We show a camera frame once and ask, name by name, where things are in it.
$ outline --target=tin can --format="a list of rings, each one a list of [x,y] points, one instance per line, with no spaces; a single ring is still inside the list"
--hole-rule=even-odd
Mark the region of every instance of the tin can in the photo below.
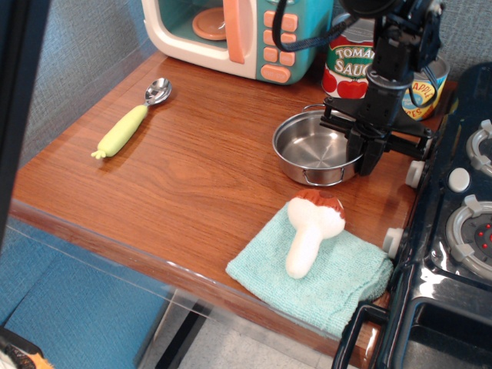
[[[429,67],[437,79],[437,92],[424,73],[415,73],[414,81],[412,82],[412,90],[414,92],[415,102],[417,102],[418,105],[425,104],[437,93],[435,101],[425,108],[419,108],[411,101],[410,92],[408,90],[403,97],[403,110],[416,121],[429,118],[432,113],[434,113],[434,109],[439,102],[440,94],[443,91],[444,83],[449,73],[449,64],[441,57],[438,57],[436,61],[431,62]]]
[[[345,20],[342,14],[333,25]],[[367,90],[367,67],[374,58],[374,20],[359,19],[333,40],[327,50],[323,89],[334,98],[363,98]]]

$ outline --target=microwave button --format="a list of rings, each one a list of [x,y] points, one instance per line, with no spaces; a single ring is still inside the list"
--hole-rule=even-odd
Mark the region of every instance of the microwave button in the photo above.
[[[268,10],[263,14],[263,24],[265,27],[272,28],[274,26],[274,16],[275,12],[272,10]]]
[[[298,29],[298,17],[296,14],[286,14],[282,18],[282,29],[287,32],[295,32]]]
[[[278,50],[276,48],[264,48],[263,59],[270,63],[276,63],[278,60]]]
[[[290,42],[295,42],[295,40],[297,39],[298,38],[293,33],[282,33],[280,36],[280,40],[286,44]]]
[[[274,36],[269,29],[263,32],[263,42],[266,45],[275,46]]]
[[[281,52],[280,64],[291,67],[295,63],[295,52]]]
[[[291,71],[278,65],[264,65],[261,68],[261,75],[268,81],[285,83],[291,77]]]
[[[265,27],[274,26],[275,12],[268,10],[263,14],[263,24]],[[282,29],[287,32],[295,32],[298,29],[298,17],[296,14],[285,14],[282,18]]]

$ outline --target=tomato sauce can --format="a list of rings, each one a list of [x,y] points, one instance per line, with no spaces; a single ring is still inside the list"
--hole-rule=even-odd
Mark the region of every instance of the tomato sauce can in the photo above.
[[[333,25],[345,20],[342,14],[333,20]],[[334,98],[363,98],[367,90],[367,67],[374,58],[374,20],[359,19],[327,50],[324,66],[323,89]]]

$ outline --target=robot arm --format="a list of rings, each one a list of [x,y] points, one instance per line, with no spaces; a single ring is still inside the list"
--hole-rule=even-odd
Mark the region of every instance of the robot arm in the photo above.
[[[442,0],[340,0],[351,15],[348,20],[318,38],[282,44],[280,25],[286,0],[280,0],[274,17],[274,41],[280,50],[297,51],[329,43],[359,18],[373,18],[374,60],[367,70],[368,89],[360,100],[326,97],[322,125],[342,131],[348,139],[347,160],[363,154],[360,175],[369,175],[382,154],[395,150],[421,160],[433,132],[408,117],[401,102],[411,90],[416,71],[431,74],[428,65],[440,48]],[[331,114],[342,112],[352,120]],[[392,132],[417,138],[409,141]]]

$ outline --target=white knob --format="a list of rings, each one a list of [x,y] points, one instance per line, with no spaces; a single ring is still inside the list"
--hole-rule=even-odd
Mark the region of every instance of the white knob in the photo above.
[[[464,192],[470,185],[470,174],[464,168],[456,168],[449,175],[447,183],[453,192]]]
[[[413,160],[408,168],[407,179],[405,183],[412,188],[417,188],[424,172],[425,161]]]
[[[388,228],[383,241],[383,251],[390,259],[397,256],[398,248],[403,237],[403,228]]]

